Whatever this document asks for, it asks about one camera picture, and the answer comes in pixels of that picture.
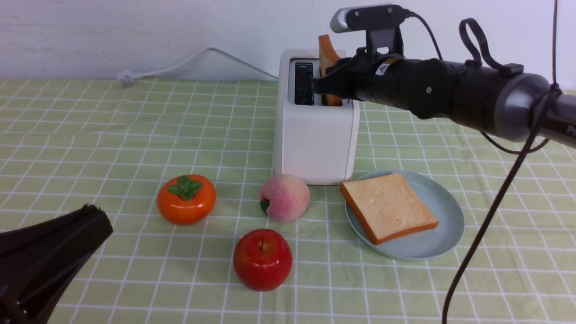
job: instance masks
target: black cable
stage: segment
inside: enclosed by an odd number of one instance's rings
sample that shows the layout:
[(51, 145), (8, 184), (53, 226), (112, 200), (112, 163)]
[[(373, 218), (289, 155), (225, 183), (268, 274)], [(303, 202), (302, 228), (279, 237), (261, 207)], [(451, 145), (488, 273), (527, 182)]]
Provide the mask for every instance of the black cable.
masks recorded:
[(474, 252), (478, 248), (478, 245), (480, 244), (480, 241), (482, 240), (484, 233), (486, 233), (488, 225), (490, 224), (490, 221), (492, 220), (492, 218), (496, 214), (496, 210), (497, 210), (500, 202), (504, 198), (504, 195), (505, 195), (506, 191), (508, 190), (508, 187), (512, 183), (512, 180), (514, 179), (514, 177), (516, 176), (516, 173), (520, 169), (522, 162), (524, 161), (528, 152), (530, 151), (530, 147), (532, 146), (534, 140), (536, 139), (536, 136), (538, 135), (540, 128), (542, 127), (542, 124), (545, 121), (546, 114), (547, 114), (548, 110), (551, 108), (551, 106), (555, 105), (556, 96), (561, 93), (560, 87), (558, 86), (558, 83), (556, 83), (556, 28), (557, 28), (556, 25), (557, 25), (557, 21), (558, 21), (558, 0), (554, 0), (554, 19), (553, 19), (553, 27), (552, 27), (552, 30), (553, 30), (553, 32), (552, 32), (552, 84), (550, 86), (550, 90), (547, 93), (548, 97), (546, 98), (545, 105), (544, 105), (542, 111), (540, 112), (540, 115), (538, 116), (538, 119), (536, 121), (536, 124), (534, 125), (534, 128), (530, 132), (530, 135), (528, 136), (526, 143), (524, 143), (524, 147), (522, 147), (522, 150), (518, 154), (518, 157), (516, 158), (514, 165), (510, 169), (508, 176), (504, 180), (502, 187), (498, 191), (498, 194), (496, 195), (496, 198), (494, 199), (494, 202), (492, 203), (492, 206), (490, 207), (490, 210), (488, 211), (488, 214), (486, 215), (486, 218), (484, 219), (482, 226), (478, 230), (478, 234), (474, 238), (474, 241), (472, 242), (470, 249), (466, 253), (464, 260), (462, 261), (462, 264), (458, 268), (458, 271), (456, 272), (454, 280), (452, 281), (452, 284), (450, 285), (450, 288), (448, 289), (448, 292), (446, 294), (446, 299), (444, 301), (444, 308), (442, 310), (442, 324), (446, 324), (448, 321), (448, 308), (450, 306), (450, 301), (452, 299), (452, 296), (454, 295), (454, 292), (456, 290), (456, 286), (458, 286), (458, 282), (460, 281), (460, 278), (462, 278), (462, 275), (464, 274), (464, 270), (468, 266), (470, 260), (472, 259), (472, 256), (474, 255)]
[[(482, 53), (482, 56), (480, 56), (478, 49), (474, 46), (472, 41), (470, 41), (470, 37), (468, 36), (468, 32), (466, 30), (466, 27), (470, 27), (470, 30), (472, 31), (474, 36), (476, 36), (476, 41), (478, 41), (478, 45), (480, 47), (480, 52)], [(468, 49), (468, 51), (472, 55), (472, 58), (473, 58), (475, 65), (477, 65), (477, 66), (482, 65), (481, 58), (484, 58), (484, 61), (486, 61), (486, 63), (489, 65), (489, 67), (491, 67), (493, 69), (496, 69), (499, 71), (509, 69), (508, 67), (501, 65), (500, 63), (496, 62), (496, 60), (494, 58), (492, 58), (492, 56), (490, 55), (490, 49), (488, 47), (488, 40), (486, 39), (486, 35), (482, 31), (480, 25), (476, 22), (476, 20), (474, 20), (472, 18), (462, 20), (460, 22), (460, 26), (459, 26), (458, 30), (460, 32), (460, 38), (462, 38), (462, 42), (466, 46), (466, 49)], [(506, 153), (519, 155), (521, 152), (521, 151), (516, 151), (516, 150), (504, 148), (502, 145), (496, 143), (496, 141), (494, 141), (488, 134), (486, 134), (484, 132), (480, 132), (480, 133), (482, 134), (482, 136), (485, 139), (488, 140), (488, 142), (490, 142), (492, 145), (496, 146), (496, 148), (498, 148), (498, 149), (500, 149)], [(537, 147), (529, 149), (528, 153), (530, 154), (530, 153), (534, 153), (534, 152), (540, 150), (546, 144), (548, 144), (549, 141), (550, 140), (548, 138), (545, 138), (544, 141), (542, 141)]]
[(428, 34), (430, 35), (430, 38), (432, 39), (432, 43), (434, 44), (434, 48), (436, 49), (436, 54), (438, 55), (438, 59), (442, 60), (442, 54), (440, 53), (440, 48), (438, 46), (438, 43), (436, 42), (436, 37), (434, 37), (434, 33), (432, 33), (432, 29), (430, 29), (430, 26), (428, 26), (428, 23), (426, 22), (426, 20), (424, 20), (424, 18), (422, 18), (419, 14), (412, 12), (410, 10), (408, 11), (408, 16), (409, 17), (414, 17), (416, 19), (418, 19), (422, 25), (424, 25), (424, 27), (426, 28), (426, 30), (428, 31)]

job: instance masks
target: sticker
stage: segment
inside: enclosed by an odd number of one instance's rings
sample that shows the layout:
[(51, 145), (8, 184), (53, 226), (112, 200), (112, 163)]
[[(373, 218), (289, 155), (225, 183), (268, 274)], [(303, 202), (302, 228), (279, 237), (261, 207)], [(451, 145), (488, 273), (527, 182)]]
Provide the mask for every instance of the sticker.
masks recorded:
[(376, 75), (377, 76), (383, 76), (384, 73), (386, 72), (386, 70), (388, 69), (388, 66), (392, 65), (392, 63), (394, 63), (398, 60), (399, 60), (399, 58), (389, 58), (389, 59), (385, 60), (384, 63), (380, 64), (378, 69), (376, 69)]

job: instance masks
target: persimmon leaf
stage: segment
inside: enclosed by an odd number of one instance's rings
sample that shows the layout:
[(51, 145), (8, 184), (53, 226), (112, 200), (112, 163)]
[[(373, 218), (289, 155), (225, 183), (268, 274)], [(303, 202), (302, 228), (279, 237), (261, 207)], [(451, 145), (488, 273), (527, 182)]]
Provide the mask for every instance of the persimmon leaf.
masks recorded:
[(192, 199), (193, 197), (194, 197), (194, 194), (191, 194), (191, 193), (183, 192), (180, 194), (180, 198), (182, 198), (183, 200), (186, 200), (186, 201)]
[(179, 195), (182, 192), (182, 189), (180, 188), (180, 186), (173, 184), (173, 185), (168, 187), (168, 192), (175, 194), (175, 195)]
[(200, 188), (202, 188), (202, 182), (195, 181), (190, 183), (190, 186), (186, 191), (195, 194), (200, 190)]
[(188, 176), (181, 176), (178, 178), (178, 185), (180, 186), (180, 188), (182, 188), (183, 190), (186, 190), (189, 186), (190, 186), (190, 178)]

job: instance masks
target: toast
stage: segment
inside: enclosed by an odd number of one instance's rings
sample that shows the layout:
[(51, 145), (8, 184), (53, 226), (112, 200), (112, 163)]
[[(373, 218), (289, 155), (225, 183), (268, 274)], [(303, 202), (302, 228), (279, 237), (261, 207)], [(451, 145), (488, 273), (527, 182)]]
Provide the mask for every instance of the toast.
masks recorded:
[[(326, 75), (326, 68), (335, 65), (340, 57), (334, 50), (330, 36), (328, 34), (318, 37), (318, 48), (320, 50), (320, 77)], [(342, 106), (342, 99), (334, 95), (322, 95), (322, 104), (325, 106)]]
[(340, 192), (374, 245), (438, 226), (402, 174), (343, 182)]

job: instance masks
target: red apple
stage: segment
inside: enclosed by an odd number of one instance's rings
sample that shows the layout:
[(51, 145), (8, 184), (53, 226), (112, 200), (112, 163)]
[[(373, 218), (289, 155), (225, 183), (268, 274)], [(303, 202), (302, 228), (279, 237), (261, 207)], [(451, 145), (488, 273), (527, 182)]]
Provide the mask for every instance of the red apple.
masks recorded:
[(233, 264), (238, 279), (246, 287), (270, 291), (288, 278), (292, 269), (292, 250), (276, 231), (255, 229), (236, 244)]

